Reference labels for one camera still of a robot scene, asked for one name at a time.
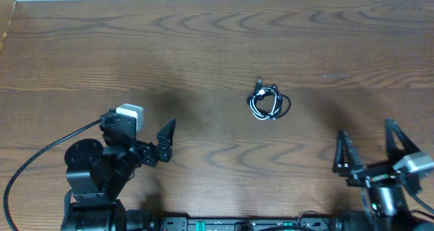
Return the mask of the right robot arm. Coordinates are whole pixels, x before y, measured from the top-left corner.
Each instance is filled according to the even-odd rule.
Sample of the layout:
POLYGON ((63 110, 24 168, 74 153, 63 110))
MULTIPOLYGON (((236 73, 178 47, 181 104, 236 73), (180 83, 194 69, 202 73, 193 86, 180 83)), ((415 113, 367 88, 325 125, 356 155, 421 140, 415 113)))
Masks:
POLYGON ((392 118, 385 120, 385 140, 387 160, 366 166, 348 133, 337 132, 332 171, 344 177, 347 186, 361 189, 363 211, 333 217, 330 230, 433 229, 433 222, 412 214, 404 196, 407 193, 433 218, 433 208, 417 197, 421 179, 433 172, 433 159, 392 118))

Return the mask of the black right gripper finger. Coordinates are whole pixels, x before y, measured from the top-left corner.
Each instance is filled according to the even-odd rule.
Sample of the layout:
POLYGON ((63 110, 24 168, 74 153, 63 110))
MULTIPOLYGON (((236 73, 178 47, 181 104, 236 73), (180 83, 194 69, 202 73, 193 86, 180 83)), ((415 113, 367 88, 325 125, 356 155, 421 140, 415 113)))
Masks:
POLYGON ((385 120, 385 137, 387 157, 390 161, 397 162, 406 155, 420 152, 420 148, 391 117, 385 120))
POLYGON ((358 151, 347 132, 336 134, 336 153, 332 171, 338 175, 353 175, 364 170, 358 151))

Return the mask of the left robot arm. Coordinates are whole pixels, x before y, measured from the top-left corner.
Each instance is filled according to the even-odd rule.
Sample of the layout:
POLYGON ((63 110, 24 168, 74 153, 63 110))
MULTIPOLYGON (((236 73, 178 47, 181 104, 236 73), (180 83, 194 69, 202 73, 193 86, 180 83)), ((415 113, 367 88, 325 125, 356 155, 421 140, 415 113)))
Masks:
POLYGON ((176 120, 158 132, 157 144, 136 134, 142 117, 110 109, 97 124, 103 141, 79 140, 64 156, 71 190, 64 200, 62 230, 160 230, 161 218, 151 211, 127 210, 118 196, 142 165, 155 167, 172 157, 176 120))

